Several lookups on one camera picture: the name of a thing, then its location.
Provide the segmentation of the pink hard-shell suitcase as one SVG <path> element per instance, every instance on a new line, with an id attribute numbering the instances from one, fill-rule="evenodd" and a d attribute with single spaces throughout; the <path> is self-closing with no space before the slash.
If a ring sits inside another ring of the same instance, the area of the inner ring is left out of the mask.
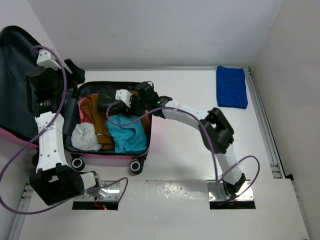
<path id="1" fill-rule="evenodd" d="M 29 71 L 37 67 L 37 58 L 43 56 L 40 43 L 19 26 L 4 27 L 0 32 L 0 128 L 3 134 L 16 141 L 32 141 L 39 133 L 36 117 L 42 113 L 54 116 L 60 113 L 64 119 L 63 145 L 75 159 L 120 158 L 132 159 L 130 170 L 138 175 L 143 171 L 148 151 L 114 150 L 85 151 L 73 147 L 72 132 L 81 122 L 80 103 L 95 95 L 102 95 L 103 103 L 97 105 L 97 112 L 107 116 L 119 113 L 125 116 L 140 114 L 128 111 L 122 106 L 111 106 L 116 90 L 137 89 L 136 82 L 85 81 L 85 71 L 77 67 L 71 59 L 64 62 L 67 69 L 49 68 L 46 74 L 32 81 Z"/>

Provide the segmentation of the coral patterned garment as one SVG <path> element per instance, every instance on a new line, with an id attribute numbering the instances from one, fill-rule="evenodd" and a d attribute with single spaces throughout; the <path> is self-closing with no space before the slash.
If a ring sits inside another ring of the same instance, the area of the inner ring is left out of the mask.
<path id="1" fill-rule="evenodd" d="M 77 102 L 78 105 L 78 112 L 79 112 L 79 119 L 80 119 L 80 123 L 92 123 L 92 121 L 89 119 L 89 117 L 86 115 L 86 113 L 84 112 L 84 110 L 81 108 L 81 103 L 83 102 L 83 100 L 85 100 L 86 97 L 80 99 Z"/>

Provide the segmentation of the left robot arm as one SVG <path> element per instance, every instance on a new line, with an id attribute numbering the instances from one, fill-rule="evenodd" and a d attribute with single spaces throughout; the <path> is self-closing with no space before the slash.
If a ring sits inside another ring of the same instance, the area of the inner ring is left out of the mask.
<path id="1" fill-rule="evenodd" d="M 60 110 L 65 101 L 63 73 L 57 60 L 36 61 L 37 66 L 27 74 L 28 110 L 34 114 L 38 133 L 38 162 L 36 172 L 29 177 L 35 192 L 48 205 L 83 195 L 95 194 L 99 180 L 95 171 L 78 172 L 66 160 L 63 143 L 64 118 Z"/>

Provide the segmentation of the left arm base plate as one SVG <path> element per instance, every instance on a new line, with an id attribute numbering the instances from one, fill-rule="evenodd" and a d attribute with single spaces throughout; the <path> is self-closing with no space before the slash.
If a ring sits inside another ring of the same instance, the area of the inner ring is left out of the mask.
<path id="1" fill-rule="evenodd" d="M 120 198 L 120 183 L 111 181 L 102 181 L 99 190 L 87 190 L 83 195 L 74 198 L 75 202 L 117 202 Z"/>

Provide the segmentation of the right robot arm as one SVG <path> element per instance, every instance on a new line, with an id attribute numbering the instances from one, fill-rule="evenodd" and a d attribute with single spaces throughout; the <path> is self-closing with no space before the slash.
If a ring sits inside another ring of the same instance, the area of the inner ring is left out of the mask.
<path id="1" fill-rule="evenodd" d="M 138 96 L 131 97 L 131 108 L 147 111 L 156 117 L 174 120 L 200 132 L 204 146 L 213 156 L 213 164 L 222 170 L 221 180 L 227 197 L 236 198 L 246 177 L 234 154 L 234 130 L 222 111 L 214 107 L 204 111 L 180 104 L 168 96 L 159 96 L 152 85 L 141 82 L 135 86 Z"/>

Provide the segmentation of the brown trousers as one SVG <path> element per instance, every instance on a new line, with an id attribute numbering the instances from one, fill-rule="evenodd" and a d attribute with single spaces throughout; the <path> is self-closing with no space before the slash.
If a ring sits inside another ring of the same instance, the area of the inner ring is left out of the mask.
<path id="1" fill-rule="evenodd" d="M 122 127 L 125 126 L 126 123 L 132 122 L 138 117 L 134 115 L 126 117 L 122 114 L 114 114 L 111 112 L 109 113 L 109 117 L 106 117 L 106 112 L 101 112 L 97 109 L 98 96 L 98 93 L 93 93 L 85 96 L 86 99 L 83 100 L 83 102 L 81 103 L 81 108 L 94 125 L 98 143 L 101 144 L 100 150 L 115 152 L 115 142 L 113 138 L 109 135 L 105 122 L 109 121 L 110 123 L 116 126 Z"/>

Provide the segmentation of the white drawstring bag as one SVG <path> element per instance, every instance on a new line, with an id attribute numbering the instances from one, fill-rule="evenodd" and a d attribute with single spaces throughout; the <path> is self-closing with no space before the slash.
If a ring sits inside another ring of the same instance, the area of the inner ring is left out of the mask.
<path id="1" fill-rule="evenodd" d="M 92 123 L 77 124 L 71 135 L 71 144 L 82 151 L 98 151 L 102 145 L 98 143 L 95 127 Z"/>

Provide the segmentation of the black leather roll pouch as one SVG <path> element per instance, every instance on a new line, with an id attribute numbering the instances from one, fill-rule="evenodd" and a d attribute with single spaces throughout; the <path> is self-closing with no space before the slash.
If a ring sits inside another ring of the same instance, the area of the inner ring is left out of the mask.
<path id="1" fill-rule="evenodd" d="M 98 93 L 97 110 L 106 112 L 108 107 L 116 101 L 116 89 L 102 88 Z M 123 103 L 118 103 L 110 108 L 110 112 L 125 113 L 128 107 Z"/>

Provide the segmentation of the cyan t-shirt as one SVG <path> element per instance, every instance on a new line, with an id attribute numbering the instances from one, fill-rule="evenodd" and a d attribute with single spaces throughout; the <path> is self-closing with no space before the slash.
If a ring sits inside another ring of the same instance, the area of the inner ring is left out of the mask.
<path id="1" fill-rule="evenodd" d="M 147 149 L 147 136 L 141 120 L 126 126 L 114 125 L 107 120 L 105 126 L 114 140 L 116 154 L 141 152 Z"/>

